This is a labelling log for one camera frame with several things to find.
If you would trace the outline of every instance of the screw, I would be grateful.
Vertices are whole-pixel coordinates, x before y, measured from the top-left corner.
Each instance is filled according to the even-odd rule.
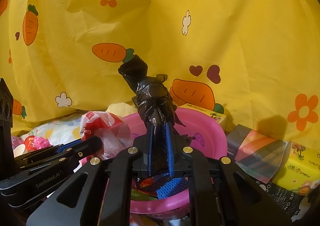
[[[133,154],[133,153],[137,153],[137,152],[138,152],[138,148],[136,148],[136,147],[134,147],[134,146],[132,146],[132,147],[130,147],[130,148],[128,149],[128,153]]]
[[[224,164],[229,164],[229,163],[231,163],[231,160],[229,157],[224,156],[221,158],[221,162]]]
[[[192,149],[192,147],[186,146],[186,147],[183,148],[183,152],[185,152],[185,153],[192,153],[192,152],[193,152],[193,149]]]
[[[96,165],[98,163],[100,163],[100,159],[98,157],[91,158],[90,164]]]

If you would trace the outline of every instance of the yellow fabric backdrop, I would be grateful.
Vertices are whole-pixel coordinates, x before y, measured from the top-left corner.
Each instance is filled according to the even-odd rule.
[[[228,131],[320,150],[317,0],[7,1],[0,76],[17,100],[13,134],[130,101],[117,69],[134,50],[150,76],[168,74],[178,104],[223,105]]]

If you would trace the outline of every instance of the yellow tissue box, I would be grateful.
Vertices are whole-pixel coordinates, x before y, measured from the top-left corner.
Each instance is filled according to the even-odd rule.
[[[307,196],[320,184],[320,153],[292,143],[285,166],[278,171],[272,182]]]
[[[212,110],[207,110],[204,108],[199,108],[197,106],[194,106],[194,105],[191,105],[188,103],[180,106],[180,108],[189,108],[189,109],[198,110],[198,111],[206,114],[207,116],[212,117],[214,120],[216,120],[218,122],[218,124],[222,127],[223,131],[226,129],[227,116],[224,114],[220,114],[220,113],[214,112]]]

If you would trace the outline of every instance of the pink plastic basin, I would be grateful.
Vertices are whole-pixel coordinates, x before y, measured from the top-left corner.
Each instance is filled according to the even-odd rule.
[[[186,108],[178,108],[177,116],[186,126],[175,125],[180,135],[195,136],[191,147],[200,150],[205,156],[220,159],[227,155],[227,139],[220,125],[211,117]],[[124,117],[132,134],[144,135],[146,127],[138,113]],[[189,212],[189,190],[174,196],[155,201],[131,201],[130,212],[147,214],[160,220],[175,220]]]

